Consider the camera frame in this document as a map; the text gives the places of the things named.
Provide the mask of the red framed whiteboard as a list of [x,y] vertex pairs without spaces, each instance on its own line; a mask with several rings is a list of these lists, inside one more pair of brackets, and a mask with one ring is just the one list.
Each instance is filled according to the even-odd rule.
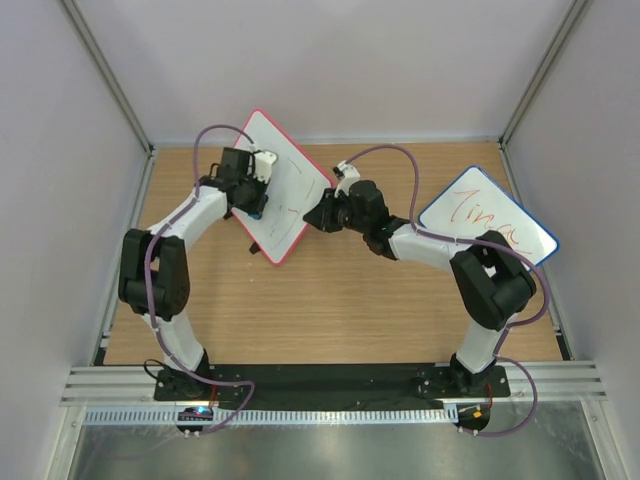
[[279,265],[308,227],[303,216],[319,203],[333,181],[263,110],[256,109],[249,115],[243,131],[251,139],[238,137],[235,148],[248,150],[254,145],[274,153],[277,161],[272,167],[262,216],[254,219],[237,208],[232,212],[266,258]]

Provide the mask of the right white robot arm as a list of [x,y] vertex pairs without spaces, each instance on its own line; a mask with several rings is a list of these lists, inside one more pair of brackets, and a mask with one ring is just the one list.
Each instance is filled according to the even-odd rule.
[[409,220],[390,214],[371,180],[357,181],[346,192],[325,189],[303,219],[326,233],[356,231],[376,255],[451,272],[471,321],[462,345],[451,357],[450,382],[464,396],[485,389],[507,327],[536,293],[532,276],[509,254],[500,233],[489,230],[471,245],[455,250],[452,243],[424,236]]

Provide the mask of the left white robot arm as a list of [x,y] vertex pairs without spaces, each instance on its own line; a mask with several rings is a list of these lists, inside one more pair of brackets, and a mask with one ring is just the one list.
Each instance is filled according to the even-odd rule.
[[188,251],[233,209],[261,217],[277,155],[226,147],[209,173],[195,177],[186,200],[147,230],[126,232],[118,280],[119,300],[149,325],[164,356],[156,396],[199,400],[220,384],[211,377],[205,348],[191,327],[186,305],[191,285]]

